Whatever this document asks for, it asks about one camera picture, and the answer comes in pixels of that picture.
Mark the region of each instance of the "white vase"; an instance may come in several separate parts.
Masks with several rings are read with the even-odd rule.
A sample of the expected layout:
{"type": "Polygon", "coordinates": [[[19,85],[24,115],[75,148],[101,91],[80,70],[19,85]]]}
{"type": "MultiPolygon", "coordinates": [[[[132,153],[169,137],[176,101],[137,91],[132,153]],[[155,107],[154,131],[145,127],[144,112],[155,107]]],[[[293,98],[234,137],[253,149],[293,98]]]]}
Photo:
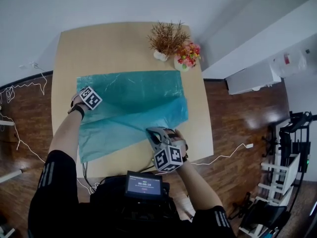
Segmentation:
{"type": "Polygon", "coordinates": [[[183,68],[183,64],[179,63],[176,58],[174,58],[174,67],[179,71],[189,71],[190,67],[183,68]]]}
{"type": "Polygon", "coordinates": [[[158,52],[157,50],[154,51],[154,54],[153,56],[158,59],[158,60],[161,60],[161,61],[167,61],[168,59],[168,56],[163,54],[163,53],[160,53],[158,52]]]}

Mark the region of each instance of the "black device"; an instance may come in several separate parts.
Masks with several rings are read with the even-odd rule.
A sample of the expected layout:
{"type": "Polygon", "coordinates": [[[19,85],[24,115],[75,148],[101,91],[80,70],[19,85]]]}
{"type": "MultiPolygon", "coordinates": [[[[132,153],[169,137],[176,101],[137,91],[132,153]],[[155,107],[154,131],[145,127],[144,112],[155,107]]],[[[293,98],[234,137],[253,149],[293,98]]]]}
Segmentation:
{"type": "Polygon", "coordinates": [[[162,176],[128,171],[124,195],[143,200],[162,200],[162,176]]]}

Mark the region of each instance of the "person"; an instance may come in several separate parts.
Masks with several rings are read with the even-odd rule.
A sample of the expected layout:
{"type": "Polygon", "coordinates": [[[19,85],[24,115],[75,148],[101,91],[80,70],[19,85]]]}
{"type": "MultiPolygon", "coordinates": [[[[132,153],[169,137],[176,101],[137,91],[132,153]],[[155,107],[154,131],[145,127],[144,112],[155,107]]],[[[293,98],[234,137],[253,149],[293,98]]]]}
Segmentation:
{"type": "MultiPolygon", "coordinates": [[[[156,215],[151,214],[149,216],[152,216],[152,219],[127,218],[123,214],[124,210],[128,209],[124,205],[126,201],[123,190],[118,183],[111,182],[111,179],[108,179],[110,182],[106,182],[107,178],[91,195],[90,203],[79,203],[76,157],[79,127],[88,107],[81,102],[78,95],[73,98],[72,106],[71,112],[52,139],[37,191],[30,204],[30,238],[106,237],[119,233],[235,237],[221,200],[189,161],[185,161],[176,171],[184,182],[196,210],[191,223],[179,219],[171,198],[168,200],[167,209],[160,208],[161,206],[157,208],[158,211],[162,211],[163,218],[155,219],[156,215]]],[[[173,140],[184,139],[179,131],[176,131],[176,134],[178,137],[173,140]]],[[[186,150],[182,150],[181,153],[184,157],[186,150]]],[[[140,207],[143,207],[143,212],[150,211],[147,205],[140,207]]]]}

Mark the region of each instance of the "table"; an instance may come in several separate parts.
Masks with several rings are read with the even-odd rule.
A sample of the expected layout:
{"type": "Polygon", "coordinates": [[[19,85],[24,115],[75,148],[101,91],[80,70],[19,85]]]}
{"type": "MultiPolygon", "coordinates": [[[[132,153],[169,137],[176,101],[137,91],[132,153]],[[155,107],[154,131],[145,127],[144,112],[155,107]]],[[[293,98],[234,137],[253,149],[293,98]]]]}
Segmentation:
{"type": "MultiPolygon", "coordinates": [[[[62,32],[52,82],[53,133],[67,116],[76,78],[127,71],[174,70],[173,59],[156,60],[146,36],[155,22],[128,22],[87,26],[62,32]]],[[[190,34],[188,26],[184,31],[190,34]]],[[[199,63],[181,74],[189,119],[179,126],[189,145],[190,161],[213,155],[211,122],[199,63]]],[[[144,140],[88,163],[87,177],[105,177],[138,171],[152,165],[153,151],[144,140]]],[[[77,158],[77,176],[83,177],[77,158]]]]}

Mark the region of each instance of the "plastic sheet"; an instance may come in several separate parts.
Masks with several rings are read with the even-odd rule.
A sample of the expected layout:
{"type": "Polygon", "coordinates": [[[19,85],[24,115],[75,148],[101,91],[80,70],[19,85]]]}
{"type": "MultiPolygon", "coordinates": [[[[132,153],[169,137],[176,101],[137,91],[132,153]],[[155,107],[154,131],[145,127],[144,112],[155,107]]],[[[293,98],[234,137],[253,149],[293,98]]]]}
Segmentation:
{"type": "Polygon", "coordinates": [[[81,163],[146,139],[145,129],[175,128],[188,119],[179,71],[140,71],[77,78],[103,99],[86,112],[79,130],[81,163]]]}

